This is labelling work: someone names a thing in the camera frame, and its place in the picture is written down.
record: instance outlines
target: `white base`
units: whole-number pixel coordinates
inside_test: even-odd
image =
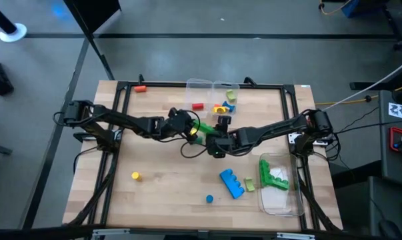
[[[27,28],[21,23],[16,23],[15,24],[17,30],[12,33],[12,34],[6,34],[3,32],[0,32],[0,40],[6,42],[6,43],[12,43],[15,41],[18,41],[26,36],[27,33]]]

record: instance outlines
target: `wood grain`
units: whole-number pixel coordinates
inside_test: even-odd
[[[95,103],[110,108],[116,84],[114,81],[100,81]],[[295,89],[300,111],[315,107],[310,88],[298,85]],[[128,114],[135,117],[167,117],[171,107],[183,108],[184,102],[184,88],[149,87],[145,93],[132,90]],[[230,129],[259,127],[282,120],[278,91],[241,89],[237,113],[232,118]],[[214,125],[217,120],[209,117],[202,121]],[[185,159],[179,152],[182,143],[160,143],[140,138],[129,130],[124,131],[108,226],[251,231],[296,231],[300,228],[298,217],[278,217],[262,212],[258,191],[246,192],[240,198],[233,199],[219,177],[224,169],[232,168],[242,185],[244,177],[255,179],[256,164],[262,153],[288,153],[286,137],[265,141],[246,156],[227,156],[224,159],[214,159],[206,153],[194,159]],[[95,142],[85,142],[82,150],[93,146]],[[187,145],[183,151],[186,155],[194,155],[200,150],[201,146]],[[322,148],[316,151],[325,154]],[[64,223],[71,221],[91,197],[100,158],[100,151],[80,156],[63,217]],[[318,203],[334,224],[341,227],[327,162],[311,156],[309,166]],[[142,182],[131,178],[133,171],[140,172]],[[214,196],[212,204],[205,202],[208,194]],[[103,199],[99,202],[96,221],[101,214],[102,202]]]

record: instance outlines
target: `small blue block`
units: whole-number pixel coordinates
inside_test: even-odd
[[[221,106],[229,108],[230,113],[233,112],[233,110],[235,110],[235,106],[228,104],[227,101],[225,101]]]
[[[214,197],[212,195],[207,196],[207,203],[212,203],[214,200]]]
[[[240,197],[245,190],[241,187],[241,183],[236,181],[236,176],[232,174],[232,169],[226,169],[220,173],[221,180],[226,184],[226,187],[232,194],[234,199]]]

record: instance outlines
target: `gray floor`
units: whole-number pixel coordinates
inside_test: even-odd
[[[347,19],[340,12],[321,15],[316,0],[121,1],[99,33],[316,33],[389,34],[382,14]],[[338,4],[328,4],[332,9]],[[391,12],[402,28],[397,2]],[[0,1],[0,9],[30,33],[80,33],[62,1]],[[0,62],[15,92],[0,97],[0,228],[21,225],[34,180],[39,174],[58,111],[71,80],[83,39],[24,39],[0,42]],[[116,79],[148,81],[200,79],[304,84],[316,102],[338,101],[353,91],[350,81],[376,81],[402,64],[393,41],[284,39],[98,39]],[[98,80],[107,76],[89,48],[74,99],[94,98]],[[377,102],[341,105],[330,110],[335,129],[362,116]],[[371,114],[358,125],[378,122]],[[58,226],[72,182],[72,161],[81,144],[65,129],[59,143],[35,227]],[[341,136],[342,160],[350,167],[380,158],[378,128]],[[361,149],[356,140],[366,142]]]

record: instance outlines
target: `yellow cable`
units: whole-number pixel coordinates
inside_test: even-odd
[[[321,11],[322,11],[322,13],[323,13],[324,15],[332,15],[332,14],[334,14],[335,12],[337,12],[338,10],[341,10],[342,8],[344,8],[344,7],[345,7],[347,4],[349,4],[351,1],[352,1],[352,0],[348,0],[347,2],[345,2],[345,4],[343,4],[342,6],[340,6],[339,8],[337,8],[336,10],[330,11],[329,13],[325,12],[325,11],[323,10],[323,7],[320,7],[320,8],[321,8]],[[321,6],[321,5],[322,5],[322,0],[319,0],[319,6]]]
[[[399,91],[402,90],[402,87],[395,89],[395,91]],[[371,97],[371,99],[374,98],[378,98],[378,95],[374,95]],[[365,102],[366,99],[359,99],[359,100],[353,100],[353,101],[346,101],[346,102],[342,102],[341,104],[352,104],[352,103],[363,103]],[[336,104],[337,102],[329,102],[329,103],[316,103],[315,105],[321,106],[321,105],[332,105],[332,104]]]

